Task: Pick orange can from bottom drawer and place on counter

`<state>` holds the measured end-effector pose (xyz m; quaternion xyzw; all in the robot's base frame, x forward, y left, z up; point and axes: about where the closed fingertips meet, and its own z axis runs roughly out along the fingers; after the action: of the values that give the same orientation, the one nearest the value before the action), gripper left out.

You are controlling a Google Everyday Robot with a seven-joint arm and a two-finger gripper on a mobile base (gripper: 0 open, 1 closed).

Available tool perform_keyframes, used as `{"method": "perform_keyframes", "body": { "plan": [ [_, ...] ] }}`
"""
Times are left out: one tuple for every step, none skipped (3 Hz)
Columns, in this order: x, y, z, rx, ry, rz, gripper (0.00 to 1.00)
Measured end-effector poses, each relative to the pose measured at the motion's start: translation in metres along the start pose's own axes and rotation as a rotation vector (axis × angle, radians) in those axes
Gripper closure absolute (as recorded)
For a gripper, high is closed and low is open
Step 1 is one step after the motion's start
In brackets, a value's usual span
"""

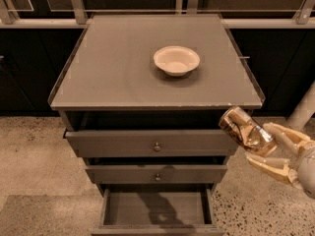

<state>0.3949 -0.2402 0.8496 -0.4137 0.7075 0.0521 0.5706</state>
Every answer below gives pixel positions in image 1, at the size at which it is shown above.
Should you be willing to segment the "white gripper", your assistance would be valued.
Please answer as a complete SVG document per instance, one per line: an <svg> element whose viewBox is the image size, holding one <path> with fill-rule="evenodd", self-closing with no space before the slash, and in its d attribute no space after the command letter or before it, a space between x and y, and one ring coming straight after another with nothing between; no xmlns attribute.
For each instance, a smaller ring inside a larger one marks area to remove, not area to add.
<svg viewBox="0 0 315 236"><path fill-rule="evenodd" d="M304 193L315 199L315 144L311 138L275 123L265 123L263 128L276 138L278 144L295 155L301 155L300 160L262 157L246 152L247 161L277 181L290 185L300 184Z"/></svg>

